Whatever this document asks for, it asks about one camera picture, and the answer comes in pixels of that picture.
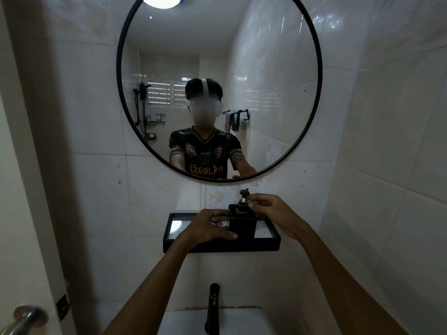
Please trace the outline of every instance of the soap dispenser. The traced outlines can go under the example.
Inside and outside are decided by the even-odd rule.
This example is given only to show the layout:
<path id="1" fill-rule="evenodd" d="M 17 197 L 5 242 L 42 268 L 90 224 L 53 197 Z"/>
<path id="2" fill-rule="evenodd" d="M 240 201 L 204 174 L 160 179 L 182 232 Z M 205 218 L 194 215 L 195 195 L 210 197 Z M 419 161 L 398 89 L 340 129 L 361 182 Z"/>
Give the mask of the soap dispenser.
<path id="1" fill-rule="evenodd" d="M 247 188 L 241 190 L 239 193 L 242 195 L 242 198 L 238 204 L 230 204 L 228 206 L 230 213 L 228 229 L 238 234 L 238 239 L 254 238 L 258 218 L 255 212 L 249 208 L 246 199 L 250 195 L 250 192 Z"/>

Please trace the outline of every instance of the ceiling light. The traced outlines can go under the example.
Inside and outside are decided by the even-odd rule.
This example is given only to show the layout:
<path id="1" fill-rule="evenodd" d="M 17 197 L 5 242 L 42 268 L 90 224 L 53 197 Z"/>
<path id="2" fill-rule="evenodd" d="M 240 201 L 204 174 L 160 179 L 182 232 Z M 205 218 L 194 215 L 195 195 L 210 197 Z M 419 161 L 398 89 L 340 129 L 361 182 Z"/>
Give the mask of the ceiling light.
<path id="1" fill-rule="evenodd" d="M 173 8 L 176 5 L 183 3 L 183 1 L 184 0 L 144 0 L 148 5 L 159 9 Z"/>

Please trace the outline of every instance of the person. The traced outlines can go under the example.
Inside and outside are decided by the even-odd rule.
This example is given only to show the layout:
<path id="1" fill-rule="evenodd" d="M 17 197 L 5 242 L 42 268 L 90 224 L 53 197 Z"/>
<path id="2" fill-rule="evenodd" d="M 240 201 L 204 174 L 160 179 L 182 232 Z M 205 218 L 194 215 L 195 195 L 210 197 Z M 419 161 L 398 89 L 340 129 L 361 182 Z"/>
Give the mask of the person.
<path id="1" fill-rule="evenodd" d="M 194 126 L 176 130 L 169 138 L 169 162 L 189 174 L 226 179 L 228 160 L 241 177 L 256 174 L 244 157 L 239 140 L 231 133 L 216 129 L 222 114 L 220 84 L 212 78 L 193 78 L 185 87 L 188 110 Z"/>
<path id="2" fill-rule="evenodd" d="M 252 194 L 249 207 L 301 243 L 342 334 L 407 334 L 338 262 L 318 234 L 276 195 Z M 202 210 L 132 295 L 103 335 L 157 334 L 188 251 L 214 238 L 236 239 L 221 227 L 225 210 Z"/>

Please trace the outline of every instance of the white sink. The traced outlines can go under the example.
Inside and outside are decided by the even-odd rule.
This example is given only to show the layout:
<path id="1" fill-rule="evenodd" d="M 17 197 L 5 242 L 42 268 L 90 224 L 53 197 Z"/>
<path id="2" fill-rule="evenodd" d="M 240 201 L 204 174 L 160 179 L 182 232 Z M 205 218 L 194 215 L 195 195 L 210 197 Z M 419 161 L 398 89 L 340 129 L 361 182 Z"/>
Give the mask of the white sink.
<path id="1" fill-rule="evenodd" d="M 166 312 L 159 335 L 207 335 L 207 310 Z M 261 308 L 234 308 L 219 310 L 220 335 L 276 335 Z"/>

